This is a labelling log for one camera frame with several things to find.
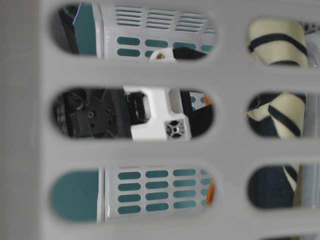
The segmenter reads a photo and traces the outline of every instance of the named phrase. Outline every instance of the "laundry basket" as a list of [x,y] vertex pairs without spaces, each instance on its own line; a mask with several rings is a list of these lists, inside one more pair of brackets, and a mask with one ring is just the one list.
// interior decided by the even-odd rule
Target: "laundry basket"
[[93,4],[98,58],[148,61],[159,48],[210,52],[216,29],[204,15],[146,7]]
[[[318,211],[259,210],[252,206],[247,194],[248,181],[260,167],[299,161],[320,163],[319,140],[259,138],[251,132],[244,114],[250,99],[263,91],[320,92],[317,70],[259,65],[248,55],[245,41],[249,24],[259,17],[306,18],[306,21],[316,21],[319,19],[319,1],[101,1],[104,2],[101,6],[108,2],[169,10],[172,7],[173,11],[176,10],[175,14],[181,10],[180,16],[188,10],[195,14],[208,13],[219,30],[219,41],[215,45],[215,41],[205,41],[203,36],[215,39],[216,35],[204,34],[206,30],[203,28],[203,34],[192,32],[191,28],[190,32],[176,31],[180,17],[172,22],[169,20],[175,22],[169,29],[150,28],[146,25],[151,10],[137,10],[135,14],[138,17],[132,17],[130,12],[124,14],[133,20],[129,21],[132,25],[121,25],[117,24],[115,13],[120,6],[109,6],[109,10],[106,10],[110,14],[105,15],[105,20],[109,19],[113,23],[110,24],[110,21],[103,21],[106,12],[103,13],[99,6],[100,24],[103,24],[100,25],[103,32],[100,32],[99,39],[103,48],[100,44],[98,55],[106,60],[67,54],[52,39],[49,26],[53,13],[71,2],[74,1],[2,2],[0,12],[5,21],[0,23],[3,27],[0,38],[1,239],[261,240],[319,231]],[[198,23],[194,20],[191,24],[197,26]],[[147,46],[146,40],[166,41],[169,36],[164,35],[168,32],[172,32],[170,36],[178,36],[167,43],[168,47],[173,47],[175,42],[194,43],[197,50],[205,49],[203,46],[208,45],[214,46],[216,51],[212,56],[199,61],[199,64],[167,64],[164,67],[148,63],[148,55],[152,51],[167,45],[158,42],[158,46],[150,43],[148,45],[152,46]],[[201,37],[195,40],[192,38],[195,36]],[[139,44],[120,44],[118,37],[138,38]],[[106,48],[106,43],[114,48]],[[138,52],[128,53],[119,49],[134,49]],[[126,140],[74,141],[62,137],[53,127],[49,112],[53,99],[61,91],[74,86],[114,87],[128,83],[184,88],[197,86],[216,100],[214,126],[197,140],[175,144]],[[166,166],[165,169],[169,164],[195,164],[200,169],[207,169],[217,184],[212,207],[207,208],[205,214],[192,217],[142,219],[134,215],[132,220],[109,221],[105,224],[69,223],[57,217],[52,210],[49,199],[51,189],[60,176],[70,171],[103,168],[107,172],[109,168],[119,166],[156,164]],[[117,173],[122,171],[127,170],[117,168]],[[120,179],[115,175],[113,181],[116,191]],[[115,204],[117,206],[112,209],[120,206],[117,201]]]
[[207,207],[210,182],[204,169],[190,166],[100,169],[97,222],[196,215]]

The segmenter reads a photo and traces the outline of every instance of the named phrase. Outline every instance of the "striped fabric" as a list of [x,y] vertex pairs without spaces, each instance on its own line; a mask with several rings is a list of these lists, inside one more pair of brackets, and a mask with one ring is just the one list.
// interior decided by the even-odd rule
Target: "striped fabric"
[[[304,28],[296,21],[258,19],[250,26],[248,39],[250,54],[264,64],[302,68],[308,66]],[[302,137],[306,109],[305,94],[264,94],[258,96],[254,102],[247,116],[250,125],[259,135],[281,139]],[[283,173],[293,192],[297,188],[298,172],[298,165],[283,166]]]

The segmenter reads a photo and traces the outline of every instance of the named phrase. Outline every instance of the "screw hole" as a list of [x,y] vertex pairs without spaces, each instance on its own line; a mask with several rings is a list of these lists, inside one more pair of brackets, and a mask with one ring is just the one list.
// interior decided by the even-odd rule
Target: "screw hole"
[[109,115],[111,113],[111,109],[108,108],[107,110],[105,110],[105,114]]

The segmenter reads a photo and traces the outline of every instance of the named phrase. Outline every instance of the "vented panel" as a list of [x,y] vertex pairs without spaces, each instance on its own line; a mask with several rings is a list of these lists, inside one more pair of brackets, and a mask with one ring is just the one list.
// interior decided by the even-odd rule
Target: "vented panel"
[[197,214],[206,207],[210,182],[206,171],[190,166],[106,169],[106,220],[191,209]]

